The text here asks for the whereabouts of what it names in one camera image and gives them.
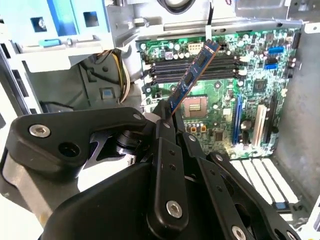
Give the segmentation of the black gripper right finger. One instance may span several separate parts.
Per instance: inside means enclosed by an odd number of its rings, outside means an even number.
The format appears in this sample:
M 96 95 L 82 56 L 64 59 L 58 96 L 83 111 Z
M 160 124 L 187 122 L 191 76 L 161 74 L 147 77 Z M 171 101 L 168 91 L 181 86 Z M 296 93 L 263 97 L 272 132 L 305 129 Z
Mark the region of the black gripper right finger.
M 215 240 L 298 240 L 299 235 L 217 151 L 205 155 L 186 132 L 182 114 L 173 115 L 185 176 L 193 182 L 195 212 Z

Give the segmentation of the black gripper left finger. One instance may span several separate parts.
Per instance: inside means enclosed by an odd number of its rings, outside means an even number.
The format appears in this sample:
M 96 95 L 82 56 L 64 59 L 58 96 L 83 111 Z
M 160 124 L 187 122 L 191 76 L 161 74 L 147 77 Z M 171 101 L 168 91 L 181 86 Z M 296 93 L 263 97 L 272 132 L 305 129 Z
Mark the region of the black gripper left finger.
M 12 122 L 5 148 L 2 176 L 43 230 L 62 203 L 84 192 L 78 189 L 79 174 L 98 158 L 134 156 L 124 169 L 140 163 L 183 166 L 174 121 L 163 102 L 151 116 L 132 107 L 24 115 Z

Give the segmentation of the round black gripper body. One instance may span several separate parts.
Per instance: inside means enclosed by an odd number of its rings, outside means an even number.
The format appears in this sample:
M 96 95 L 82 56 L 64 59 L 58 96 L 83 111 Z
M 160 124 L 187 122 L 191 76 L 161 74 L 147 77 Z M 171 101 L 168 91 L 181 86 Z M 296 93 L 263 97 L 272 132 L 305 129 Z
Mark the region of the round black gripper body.
M 63 202 L 44 240 L 222 240 L 205 189 L 179 163 L 138 163 Z

